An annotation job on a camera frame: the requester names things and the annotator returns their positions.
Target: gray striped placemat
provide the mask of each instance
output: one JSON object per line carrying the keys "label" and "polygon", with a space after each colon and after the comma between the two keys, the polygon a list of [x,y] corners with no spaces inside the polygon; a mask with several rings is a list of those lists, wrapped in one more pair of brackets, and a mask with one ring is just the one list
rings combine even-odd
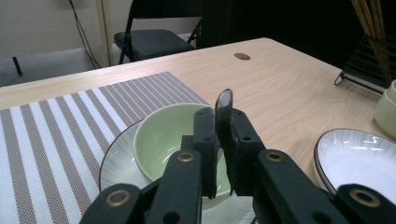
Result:
{"label": "gray striped placemat", "polygon": [[116,137],[187,102],[207,104],[164,72],[0,110],[0,223],[79,223]]}

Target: dish rack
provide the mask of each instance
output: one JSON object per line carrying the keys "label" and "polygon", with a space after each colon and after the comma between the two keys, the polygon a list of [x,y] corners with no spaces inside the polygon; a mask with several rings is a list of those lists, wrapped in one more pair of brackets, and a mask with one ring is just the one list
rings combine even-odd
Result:
{"label": "dish rack", "polygon": [[338,85],[346,79],[378,93],[383,93],[388,88],[386,75],[379,60],[375,57],[373,43],[381,45],[382,50],[388,52],[388,72],[390,72],[392,80],[396,79],[396,36],[387,35],[384,42],[365,35],[334,81],[334,85]]}

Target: chair seat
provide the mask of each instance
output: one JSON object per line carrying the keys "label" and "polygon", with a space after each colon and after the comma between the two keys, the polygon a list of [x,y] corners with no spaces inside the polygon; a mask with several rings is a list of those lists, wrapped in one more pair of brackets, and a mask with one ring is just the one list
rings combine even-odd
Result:
{"label": "chair seat", "polygon": [[[117,33],[117,46],[123,45],[125,33]],[[132,50],[136,60],[146,60],[186,52],[195,48],[182,38],[167,30],[137,30],[131,32]]]}

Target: floor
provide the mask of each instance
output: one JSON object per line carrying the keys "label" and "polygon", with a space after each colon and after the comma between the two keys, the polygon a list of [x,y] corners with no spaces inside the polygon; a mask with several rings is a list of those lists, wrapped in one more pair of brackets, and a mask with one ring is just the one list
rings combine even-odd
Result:
{"label": "floor", "polygon": [[[115,64],[120,58],[120,49],[113,45]],[[18,57],[22,76],[19,76],[12,58],[0,60],[0,87],[31,82],[50,77],[66,76],[93,70],[94,67],[84,49],[70,49],[52,53]]]}

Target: white wall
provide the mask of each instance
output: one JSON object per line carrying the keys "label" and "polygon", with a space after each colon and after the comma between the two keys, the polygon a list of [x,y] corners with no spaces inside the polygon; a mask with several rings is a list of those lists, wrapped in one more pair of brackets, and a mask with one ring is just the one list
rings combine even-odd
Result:
{"label": "white wall", "polygon": [[[131,0],[73,2],[95,57],[102,66],[109,65],[113,35],[124,31]],[[137,21],[134,29],[186,34],[197,22],[197,18]],[[68,0],[0,1],[0,59],[82,47]]]}

